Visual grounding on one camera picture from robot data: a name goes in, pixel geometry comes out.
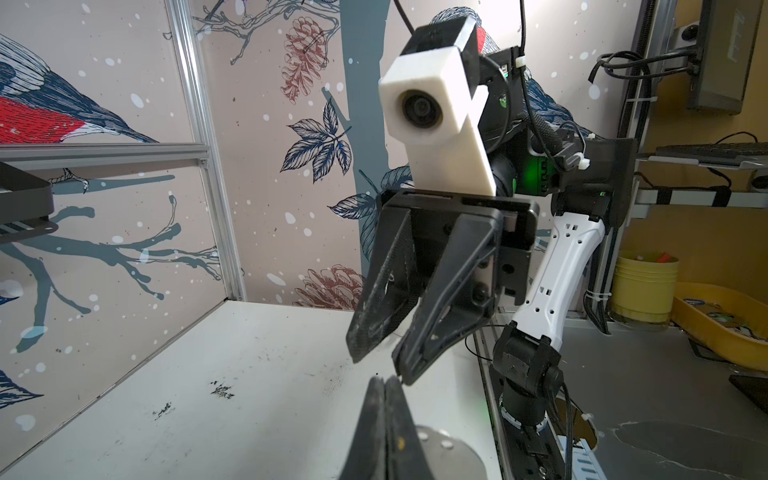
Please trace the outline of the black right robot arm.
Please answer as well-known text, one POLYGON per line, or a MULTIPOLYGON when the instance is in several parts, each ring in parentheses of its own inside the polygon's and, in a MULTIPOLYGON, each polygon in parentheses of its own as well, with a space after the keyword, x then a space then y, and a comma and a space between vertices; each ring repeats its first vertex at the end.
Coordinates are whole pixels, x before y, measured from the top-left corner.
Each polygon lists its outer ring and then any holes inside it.
POLYGON ((389 133, 413 186, 377 199, 368 278, 346 335, 360 361, 404 321, 396 375, 412 384, 450 347, 487 326, 503 296, 516 312, 497 340, 492 387, 518 479, 568 479, 555 400, 578 278, 629 209, 636 144, 551 128, 526 95, 521 49, 483 55, 474 40, 428 43, 418 30, 383 76, 389 133))

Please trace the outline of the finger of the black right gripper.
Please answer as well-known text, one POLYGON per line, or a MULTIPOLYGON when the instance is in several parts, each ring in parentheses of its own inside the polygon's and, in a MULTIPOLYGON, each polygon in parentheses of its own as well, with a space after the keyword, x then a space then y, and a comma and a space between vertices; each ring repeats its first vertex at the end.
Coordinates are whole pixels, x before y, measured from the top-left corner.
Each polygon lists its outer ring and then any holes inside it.
POLYGON ((420 294, 411 211, 380 212, 369 276, 346 334, 352 361, 360 362, 393 333, 420 294))
POLYGON ((476 331, 495 305, 493 261, 503 236, 503 217, 460 214, 436 257, 412 322, 393 352, 395 371, 414 384, 450 347, 476 331))

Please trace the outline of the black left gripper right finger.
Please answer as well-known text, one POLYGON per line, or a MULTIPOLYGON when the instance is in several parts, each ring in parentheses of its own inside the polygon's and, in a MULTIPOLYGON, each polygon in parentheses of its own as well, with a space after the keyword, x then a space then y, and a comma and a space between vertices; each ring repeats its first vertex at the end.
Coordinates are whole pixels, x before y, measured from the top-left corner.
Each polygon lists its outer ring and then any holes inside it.
POLYGON ((434 478, 418 437, 400 380, 385 382, 386 478, 432 480, 434 478))

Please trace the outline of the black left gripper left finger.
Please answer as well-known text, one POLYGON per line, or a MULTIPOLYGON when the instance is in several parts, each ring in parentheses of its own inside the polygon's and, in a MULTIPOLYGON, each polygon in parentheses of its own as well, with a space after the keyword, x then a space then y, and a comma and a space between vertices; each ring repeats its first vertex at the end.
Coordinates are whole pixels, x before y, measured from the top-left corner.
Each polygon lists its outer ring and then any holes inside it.
POLYGON ((385 383, 373 377, 368 383, 356 429, 340 480, 386 478, 385 383))

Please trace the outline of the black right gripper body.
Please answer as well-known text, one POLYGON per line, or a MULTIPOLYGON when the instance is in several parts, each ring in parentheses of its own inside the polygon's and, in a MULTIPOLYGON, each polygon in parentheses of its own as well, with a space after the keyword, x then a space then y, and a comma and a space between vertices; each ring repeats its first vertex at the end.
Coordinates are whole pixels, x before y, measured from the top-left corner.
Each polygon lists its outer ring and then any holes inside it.
POLYGON ((506 295, 521 305, 528 290, 528 269, 537 230, 537 207, 530 201, 420 189, 387 190, 378 200, 378 213, 385 207, 411 211, 413 239, 419 274, 420 294, 431 275, 436 257, 429 247, 441 249, 445 236, 462 213, 503 217, 503 236, 493 261, 496 287, 494 297, 506 295))

